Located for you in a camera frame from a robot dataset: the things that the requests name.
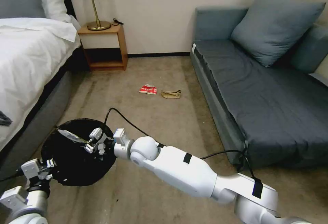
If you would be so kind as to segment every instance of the crumpled brown paper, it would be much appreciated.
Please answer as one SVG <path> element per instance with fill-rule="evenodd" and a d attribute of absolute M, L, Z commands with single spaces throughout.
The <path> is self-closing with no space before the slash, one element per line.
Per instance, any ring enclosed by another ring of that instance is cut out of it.
<path fill-rule="evenodd" d="M 180 98 L 181 90 L 171 92 L 171 91 L 162 91 L 163 98 Z"/>

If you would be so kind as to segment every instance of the lamp stem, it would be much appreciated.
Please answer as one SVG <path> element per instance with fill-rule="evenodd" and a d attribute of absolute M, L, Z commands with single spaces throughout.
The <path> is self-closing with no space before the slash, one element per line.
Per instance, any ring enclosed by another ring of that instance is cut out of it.
<path fill-rule="evenodd" d="M 95 16 L 96 16 L 96 23 L 97 23 L 97 26 L 98 26 L 98 27 L 101 27 L 100 20 L 99 20 L 99 18 L 98 18 L 98 14 L 97 14 L 97 10 L 96 10 L 95 1 L 94 1 L 94 0 L 91 0 L 91 1 L 92 1 L 93 10 L 95 11 Z"/>

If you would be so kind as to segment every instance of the black tape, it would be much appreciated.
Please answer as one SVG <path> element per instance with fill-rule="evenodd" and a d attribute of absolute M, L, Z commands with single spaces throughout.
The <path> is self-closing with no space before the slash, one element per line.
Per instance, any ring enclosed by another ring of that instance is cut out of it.
<path fill-rule="evenodd" d="M 252 195 L 257 198 L 261 198 L 262 195 L 262 189 L 263 189 L 263 184 L 260 179 L 258 178 L 253 178 L 254 179 L 254 188 L 253 188 L 253 193 Z"/>
<path fill-rule="evenodd" d="M 189 154 L 189 153 L 186 153 L 184 159 L 183 159 L 183 162 L 186 162 L 186 163 L 190 163 L 190 159 L 191 159 L 192 155 Z"/>

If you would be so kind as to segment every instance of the beige carpet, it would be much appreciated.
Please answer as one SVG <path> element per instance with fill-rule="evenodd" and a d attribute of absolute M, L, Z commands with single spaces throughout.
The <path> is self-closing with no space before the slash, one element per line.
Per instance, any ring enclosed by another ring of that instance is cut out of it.
<path fill-rule="evenodd" d="M 141 94 L 146 83 L 161 90 L 182 90 L 180 99 Z M 126 71 L 74 76 L 73 95 L 61 123 L 76 118 L 103 120 L 115 107 L 158 141 L 205 156 L 222 150 L 201 87 L 189 57 L 133 58 Z M 108 126 L 125 128 L 130 137 L 141 134 L 114 112 Z M 226 155 L 207 160 L 221 175 L 235 173 Z M 255 174 L 279 192 L 281 216 L 300 216 L 313 223 L 328 220 L 327 169 L 265 168 Z M 93 186 L 64 187 L 52 181 L 50 223 L 240 223 L 234 206 L 196 199 L 165 184 L 146 169 L 118 159 Z"/>

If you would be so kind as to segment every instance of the sofa seat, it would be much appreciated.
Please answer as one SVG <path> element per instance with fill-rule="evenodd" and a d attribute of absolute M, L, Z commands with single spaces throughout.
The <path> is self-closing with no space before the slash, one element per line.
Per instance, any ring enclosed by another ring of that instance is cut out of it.
<path fill-rule="evenodd" d="M 265 68 L 230 40 L 195 44 L 194 55 L 253 165 L 328 163 L 327 86 L 293 68 Z"/>

